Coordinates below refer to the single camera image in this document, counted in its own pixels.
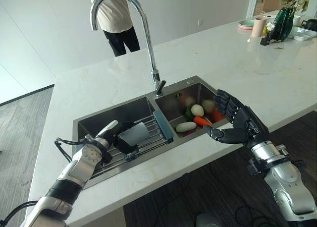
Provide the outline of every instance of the plate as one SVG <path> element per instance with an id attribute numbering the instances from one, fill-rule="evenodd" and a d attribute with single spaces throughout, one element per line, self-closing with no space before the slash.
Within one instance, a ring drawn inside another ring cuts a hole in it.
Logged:
<path id="1" fill-rule="evenodd" d="M 239 28 L 244 30 L 252 30 L 253 29 L 254 20 L 241 20 L 239 22 Z"/>

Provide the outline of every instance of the black cup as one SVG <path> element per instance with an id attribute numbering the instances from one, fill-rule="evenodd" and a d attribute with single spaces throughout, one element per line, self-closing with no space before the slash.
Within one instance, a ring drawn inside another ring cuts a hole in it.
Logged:
<path id="1" fill-rule="evenodd" d="M 302 26 L 305 29 L 317 31 L 317 20 L 316 19 L 310 19 L 308 21 L 303 20 Z"/>

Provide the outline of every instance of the faucet handle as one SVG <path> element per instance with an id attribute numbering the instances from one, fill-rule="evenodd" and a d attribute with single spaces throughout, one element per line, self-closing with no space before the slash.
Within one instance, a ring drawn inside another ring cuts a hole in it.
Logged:
<path id="1" fill-rule="evenodd" d="M 159 83 L 158 88 L 156 89 L 156 92 L 155 92 L 156 96 L 160 97 L 160 96 L 163 95 L 163 91 L 162 90 L 163 90 L 163 87 L 165 86 L 165 84 L 166 84 L 165 80 L 163 80 L 163 81 L 161 81 Z"/>

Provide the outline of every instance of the robotic hand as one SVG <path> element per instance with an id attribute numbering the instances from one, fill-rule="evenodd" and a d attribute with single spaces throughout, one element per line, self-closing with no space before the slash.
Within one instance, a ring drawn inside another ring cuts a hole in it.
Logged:
<path id="1" fill-rule="evenodd" d="M 242 143 L 255 158 L 249 160 L 251 174 L 265 174 L 282 215 L 291 227 L 317 226 L 317 207 L 313 196 L 303 185 L 299 170 L 291 163 L 284 145 L 275 147 L 269 131 L 254 112 L 225 91 L 215 97 L 217 111 L 232 123 L 232 129 L 204 126 L 206 133 L 221 143 Z"/>
<path id="2" fill-rule="evenodd" d="M 93 175 L 99 162 L 109 162 L 107 149 L 114 143 L 124 150 L 129 145 L 117 135 L 130 129 L 133 123 L 118 123 L 114 120 L 94 140 L 87 142 L 72 158 L 57 178 L 55 184 L 41 197 L 21 227 L 65 227 L 66 220 L 79 193 Z"/>

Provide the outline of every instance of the person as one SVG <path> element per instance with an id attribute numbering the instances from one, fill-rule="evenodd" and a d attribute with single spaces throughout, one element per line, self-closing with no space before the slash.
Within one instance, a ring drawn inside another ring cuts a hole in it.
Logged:
<path id="1" fill-rule="evenodd" d="M 97 19 L 116 57 L 126 54 L 124 44 L 130 52 L 140 50 L 126 0 L 104 0 Z"/>

